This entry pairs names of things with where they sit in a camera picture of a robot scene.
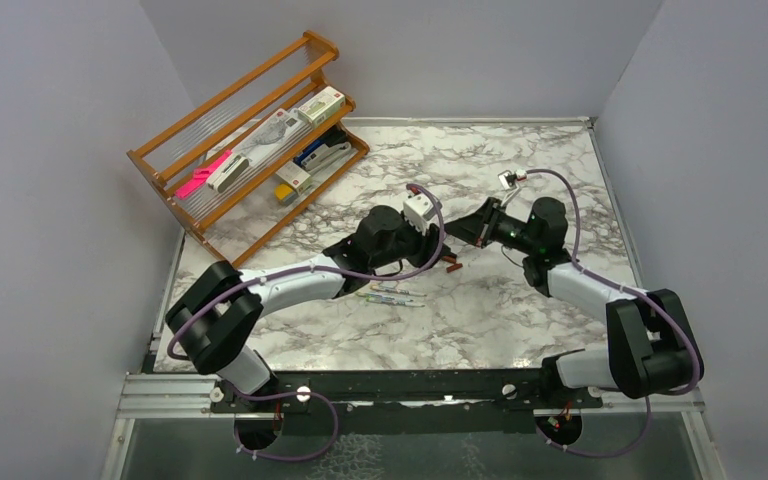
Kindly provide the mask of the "white pen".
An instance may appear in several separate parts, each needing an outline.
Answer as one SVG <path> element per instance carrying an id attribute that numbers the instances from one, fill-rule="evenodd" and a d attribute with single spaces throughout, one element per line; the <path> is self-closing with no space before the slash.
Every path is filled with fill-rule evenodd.
<path id="1" fill-rule="evenodd" d="M 362 294 L 361 297 L 364 298 L 365 301 L 368 303 L 407 307 L 407 308 L 425 307 L 424 303 L 418 302 L 410 298 L 399 298 L 399 297 L 394 297 L 389 295 L 379 295 L 379 294 L 372 294 L 372 293 Z"/>
<path id="2" fill-rule="evenodd" d="M 372 285 L 370 289 L 372 291 L 380 292 L 388 295 L 400 295 L 400 296 L 417 297 L 417 298 L 426 297 L 425 293 L 420 293 L 420 292 L 410 291 L 407 289 L 385 286 L 380 284 Z"/>

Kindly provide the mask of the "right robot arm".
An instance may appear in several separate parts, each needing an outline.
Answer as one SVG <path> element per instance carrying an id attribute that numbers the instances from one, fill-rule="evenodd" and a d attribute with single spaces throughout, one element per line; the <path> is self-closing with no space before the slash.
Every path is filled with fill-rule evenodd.
<path id="1" fill-rule="evenodd" d="M 606 347 L 545 361 L 549 372 L 537 380 L 539 398 L 560 407 L 577 388 L 614 390 L 632 399 L 694 388 L 704 363 L 678 296 L 668 289 L 624 287 L 584 268 L 564 246 L 567 230 L 564 204 L 550 197 L 537 199 L 525 220 L 489 198 L 476 212 L 445 225 L 448 235 L 473 246 L 498 243 L 523 253 L 530 287 L 605 324 Z"/>

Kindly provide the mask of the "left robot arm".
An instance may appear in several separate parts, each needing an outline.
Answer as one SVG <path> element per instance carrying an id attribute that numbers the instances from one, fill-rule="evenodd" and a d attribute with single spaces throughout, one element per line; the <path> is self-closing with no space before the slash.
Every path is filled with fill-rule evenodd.
<path id="1" fill-rule="evenodd" d="M 419 194 L 401 210 L 374 207 L 353 234 L 309 260 L 267 270 L 213 263 L 165 315 L 173 333 L 169 356 L 229 382 L 248 409 L 266 408 L 275 386 L 271 369 L 247 344 L 256 323 L 295 305 L 353 294 L 381 280 L 377 269 L 391 263 L 430 268 L 444 250 L 441 217 L 440 203 Z"/>

